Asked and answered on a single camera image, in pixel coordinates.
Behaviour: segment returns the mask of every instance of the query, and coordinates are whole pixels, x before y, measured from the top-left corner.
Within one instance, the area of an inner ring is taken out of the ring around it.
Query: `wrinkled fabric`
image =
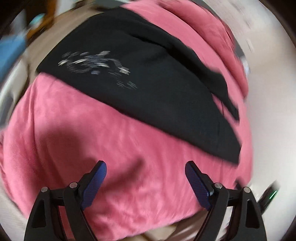
[[[179,39],[131,10],[120,7],[90,17],[50,51],[37,71],[238,164],[240,143],[212,97],[239,121],[224,77]]]
[[[78,181],[98,160],[105,161],[106,179],[92,206],[85,210],[100,240],[136,235],[201,210],[184,173],[189,160],[227,188],[233,188],[236,179],[246,185],[252,170],[251,132],[243,95],[221,57],[196,30],[157,2],[140,0],[125,7],[179,38],[206,66],[224,76],[240,122],[214,100],[242,148],[239,165],[234,167],[52,76],[39,74],[3,133],[0,170],[4,187],[28,218],[43,186],[63,188]]]
[[[196,7],[196,4],[192,1],[151,0],[150,2],[151,4],[160,5],[192,27],[220,56],[237,81],[243,96],[246,97],[248,95],[249,86],[244,68],[234,53],[234,36],[224,22],[203,7]],[[141,14],[143,11],[138,9],[138,7],[137,10],[139,10],[138,14]]]

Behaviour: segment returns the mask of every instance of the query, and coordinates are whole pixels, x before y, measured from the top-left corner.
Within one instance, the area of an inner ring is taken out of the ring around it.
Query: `pink fleece fabric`
[[[29,217],[43,186],[63,188],[78,181],[98,160],[105,161],[106,179],[92,206],[85,210],[99,240],[136,235],[201,210],[184,173],[189,160],[194,160],[202,172],[227,188],[233,188],[237,178],[243,185],[251,178],[252,143],[244,96],[214,51],[212,44],[218,38],[208,43],[199,29],[176,15],[177,9],[172,13],[158,1],[140,0],[125,7],[179,38],[209,68],[223,74],[229,96],[239,109],[240,122],[234,121],[221,102],[214,99],[235,130],[242,149],[240,164],[235,167],[125,116],[52,76],[39,74],[16,106],[1,138],[3,184],[11,200]],[[194,22],[204,11],[199,11],[196,5],[192,7],[197,10],[197,15],[192,16]],[[209,21],[211,33],[215,33],[219,20],[209,18]]]

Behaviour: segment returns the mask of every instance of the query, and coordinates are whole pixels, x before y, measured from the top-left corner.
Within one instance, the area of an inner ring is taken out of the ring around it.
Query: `black cloth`
[[[89,18],[37,71],[238,163],[240,144],[212,98],[213,93],[239,119],[223,76],[209,70],[179,39],[130,10],[117,8]]]

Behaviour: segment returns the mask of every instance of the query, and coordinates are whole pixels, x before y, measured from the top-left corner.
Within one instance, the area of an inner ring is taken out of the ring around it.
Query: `green led light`
[[[272,199],[272,197],[276,194],[277,190],[274,191],[274,193],[271,195],[271,197],[269,199]]]

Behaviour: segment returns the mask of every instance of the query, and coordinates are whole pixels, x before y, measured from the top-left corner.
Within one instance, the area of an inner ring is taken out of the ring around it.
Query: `brown wooden furniture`
[[[57,0],[45,0],[45,6],[46,6],[46,14],[43,18],[42,23],[40,26],[38,26],[36,29],[31,29],[27,33],[27,40],[29,41],[35,34],[39,33],[41,30],[49,29],[54,24],[54,13],[57,6]]]

